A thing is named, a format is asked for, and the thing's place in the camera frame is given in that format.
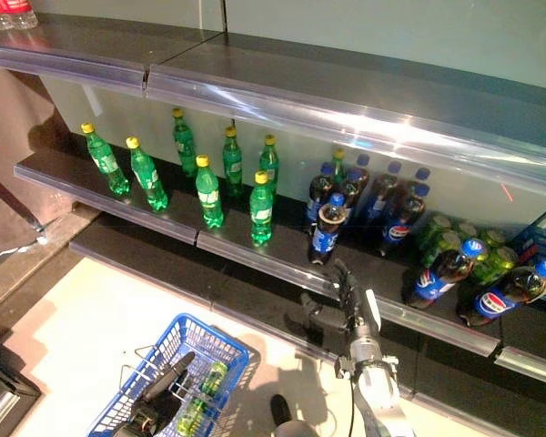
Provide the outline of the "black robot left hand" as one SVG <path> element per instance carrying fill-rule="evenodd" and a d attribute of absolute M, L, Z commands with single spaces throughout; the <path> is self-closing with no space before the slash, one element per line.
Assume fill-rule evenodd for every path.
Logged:
<path fill-rule="evenodd" d="M 170 388 L 185 375 L 194 359 L 195 353 L 191 351 L 176 364 L 167 364 L 144 389 L 131 409 L 126 426 L 130 436 L 155 436 L 169 425 L 182 403 Z"/>

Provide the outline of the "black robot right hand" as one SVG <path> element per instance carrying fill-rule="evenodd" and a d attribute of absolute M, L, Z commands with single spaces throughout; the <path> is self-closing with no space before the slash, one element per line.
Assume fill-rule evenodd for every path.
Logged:
<path fill-rule="evenodd" d="M 303 292 L 300 301 L 307 319 L 324 328 L 345 333 L 348 342 L 365 337 L 378 338 L 381 320 L 373 290 L 364 290 L 341 259 L 336 259 L 330 268 L 329 285 L 337 299 L 339 313 L 326 312 L 322 304 Z"/>

